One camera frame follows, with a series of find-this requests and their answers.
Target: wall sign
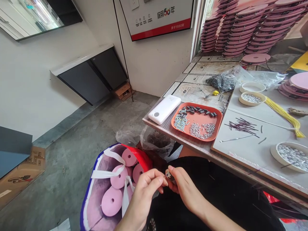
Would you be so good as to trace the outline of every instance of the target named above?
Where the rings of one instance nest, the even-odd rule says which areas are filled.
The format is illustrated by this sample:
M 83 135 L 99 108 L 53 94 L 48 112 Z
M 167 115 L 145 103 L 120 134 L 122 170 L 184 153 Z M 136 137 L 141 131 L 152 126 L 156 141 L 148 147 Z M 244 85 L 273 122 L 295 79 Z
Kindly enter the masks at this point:
M 120 0 L 132 41 L 190 29 L 194 0 Z

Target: orange tray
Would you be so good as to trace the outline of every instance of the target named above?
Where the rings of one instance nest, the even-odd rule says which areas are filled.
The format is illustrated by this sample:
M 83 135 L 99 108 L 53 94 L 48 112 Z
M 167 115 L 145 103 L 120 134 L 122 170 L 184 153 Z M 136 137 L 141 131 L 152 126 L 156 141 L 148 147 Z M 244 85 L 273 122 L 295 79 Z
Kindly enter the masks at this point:
M 194 106 L 194 107 L 200 107 L 201 109 L 207 109 L 209 110 L 210 112 L 215 112 L 217 114 L 217 117 L 210 117 L 209 115 L 205 115 L 204 113 L 201 113 L 199 114 L 198 112 L 195 112 L 195 114 L 191 114 L 191 113 L 187 113 L 187 119 L 189 119 L 188 122 L 190 122 L 190 124 L 186 125 L 184 127 L 184 132 L 177 129 L 173 124 L 174 124 L 174 120 L 175 120 L 175 117 L 176 115 L 179 113 L 179 111 L 183 108 L 183 107 L 186 107 L 186 106 Z M 195 103 L 182 103 L 179 108 L 176 110 L 176 113 L 174 114 L 172 120 L 171 120 L 171 125 L 174 129 L 180 131 L 180 132 L 183 132 L 193 138 L 196 138 L 198 140 L 201 140 L 201 141 L 206 141 L 206 142 L 209 142 L 209 141 L 213 141 L 214 139 L 216 139 L 216 136 L 217 136 L 217 133 L 218 133 L 218 130 L 219 130 L 219 127 L 220 127 L 220 124 L 221 124 L 221 121 L 222 121 L 222 113 L 214 108 L 214 107 L 208 107 L 208 106 L 204 106 L 204 105 L 201 105 L 201 104 L 195 104 Z M 191 124 L 195 122 L 196 124 L 199 123 L 199 125 L 202 125 L 202 124 L 209 124 L 209 123 L 213 123 L 215 124 L 215 131 L 213 133 L 213 135 L 209 138 L 207 138 L 206 140 L 202 140 L 202 139 L 199 139 L 197 137 L 194 137 L 190 134 L 190 126 Z M 206 132 L 203 132 L 202 130 L 200 131 L 200 134 L 201 135 L 204 135 L 204 133 Z

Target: concrete floor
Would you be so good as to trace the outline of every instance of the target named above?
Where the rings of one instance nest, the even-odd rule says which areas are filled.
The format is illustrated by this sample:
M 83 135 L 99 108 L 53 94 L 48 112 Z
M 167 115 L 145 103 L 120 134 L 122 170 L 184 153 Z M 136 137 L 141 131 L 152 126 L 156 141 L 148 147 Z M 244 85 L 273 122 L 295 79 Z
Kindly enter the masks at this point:
M 0 211 L 0 230 L 48 231 L 70 219 L 80 230 L 81 204 L 98 154 L 116 143 L 118 130 L 138 133 L 158 97 L 137 92 L 109 99 L 46 149 L 46 171 Z

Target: yellow string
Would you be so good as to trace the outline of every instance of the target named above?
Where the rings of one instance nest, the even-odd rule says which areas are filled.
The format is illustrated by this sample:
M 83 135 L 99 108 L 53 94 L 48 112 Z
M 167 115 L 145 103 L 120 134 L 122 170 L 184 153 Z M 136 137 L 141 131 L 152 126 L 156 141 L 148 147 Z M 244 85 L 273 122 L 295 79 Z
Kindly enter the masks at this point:
M 299 130 L 301 127 L 300 122 L 295 119 L 293 116 L 290 116 L 281 106 L 275 103 L 270 98 L 266 97 L 265 103 L 270 106 L 275 112 L 284 117 L 287 121 L 289 121 L 293 127 L 296 129 L 295 134 L 298 138 L 305 138 L 306 136 Z

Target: black cable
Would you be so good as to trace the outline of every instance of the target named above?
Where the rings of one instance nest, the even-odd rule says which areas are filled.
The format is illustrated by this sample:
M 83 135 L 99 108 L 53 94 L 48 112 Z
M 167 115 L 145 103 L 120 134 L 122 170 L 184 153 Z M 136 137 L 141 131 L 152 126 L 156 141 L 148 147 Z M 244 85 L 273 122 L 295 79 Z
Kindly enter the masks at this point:
M 130 87 L 131 93 L 132 93 L 132 101 L 134 101 L 133 90 L 132 90 L 132 86 L 131 86 L 131 81 L 129 80 L 128 69 L 127 69 L 127 64 L 126 64 L 126 59 L 125 59 L 125 54 L 124 54 L 124 49 L 123 49 L 123 43 L 122 43 L 122 37 L 121 37 L 121 32 L 120 32 L 120 27 L 119 27 L 119 21 L 118 21 L 118 16 L 116 14 L 116 7 L 115 6 L 116 6 L 115 5 L 115 0 L 113 0 L 113 7 L 115 8 L 116 23 L 118 24 L 118 30 L 119 30 L 120 40 L 121 40 L 121 46 L 122 46 L 122 51 L 123 51 L 123 56 L 124 56 L 124 62 L 125 62 L 125 67 L 126 67 L 126 72 L 127 72 L 127 78 L 128 78 L 129 87 Z

